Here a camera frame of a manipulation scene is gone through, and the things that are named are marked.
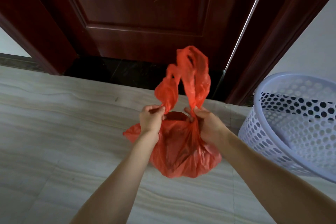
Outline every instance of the hand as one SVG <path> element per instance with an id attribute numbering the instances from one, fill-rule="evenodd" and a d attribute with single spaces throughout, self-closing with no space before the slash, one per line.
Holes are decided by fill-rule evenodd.
<path id="1" fill-rule="evenodd" d="M 190 108 L 184 108 L 187 114 L 191 114 Z M 218 147 L 220 141 L 225 136 L 225 132 L 229 129 L 223 124 L 223 122 L 212 112 L 209 112 L 204 107 L 200 109 L 197 106 L 194 108 L 194 113 L 198 117 L 199 130 L 201 132 L 201 138 L 209 144 L 213 144 Z"/>
<path id="2" fill-rule="evenodd" d="M 156 142 L 159 139 L 159 130 L 161 128 L 161 122 L 164 120 L 165 107 L 158 105 L 145 106 L 139 117 L 141 134 L 153 133 L 155 135 Z"/>

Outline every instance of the white wall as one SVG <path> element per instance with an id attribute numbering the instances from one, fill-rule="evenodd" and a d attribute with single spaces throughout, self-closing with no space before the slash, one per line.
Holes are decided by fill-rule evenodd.
<path id="1" fill-rule="evenodd" d="M 0 28 L 0 53 L 30 57 L 2 28 Z"/>
<path id="2" fill-rule="evenodd" d="M 329 0 L 269 75 L 285 71 L 336 82 L 336 0 Z"/>

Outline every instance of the white plastic basket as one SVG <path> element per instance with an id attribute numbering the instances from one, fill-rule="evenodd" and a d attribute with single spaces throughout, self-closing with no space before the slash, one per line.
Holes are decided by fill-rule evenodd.
<path id="1" fill-rule="evenodd" d="M 254 94 L 239 138 L 297 174 L 336 183 L 336 83 L 277 73 Z"/>

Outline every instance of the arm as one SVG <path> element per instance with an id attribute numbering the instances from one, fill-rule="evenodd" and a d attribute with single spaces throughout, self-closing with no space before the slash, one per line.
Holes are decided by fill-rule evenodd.
<path id="1" fill-rule="evenodd" d="M 164 108 L 145 106 L 140 114 L 141 134 L 128 156 L 99 186 L 71 224 L 126 223 L 152 150 L 157 143 Z"/>
<path id="2" fill-rule="evenodd" d="M 214 114 L 194 112 L 201 138 L 219 149 L 275 222 L 336 223 L 335 201 L 249 148 Z"/>

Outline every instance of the dark red door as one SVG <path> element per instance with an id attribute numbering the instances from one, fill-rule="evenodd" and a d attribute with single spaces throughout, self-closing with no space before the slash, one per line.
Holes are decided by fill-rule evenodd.
<path id="1" fill-rule="evenodd" d="M 76 14 L 101 56 L 172 63 L 195 45 L 223 68 L 254 0 L 67 0 L 72 11 L 51 2 L 54 17 Z"/>

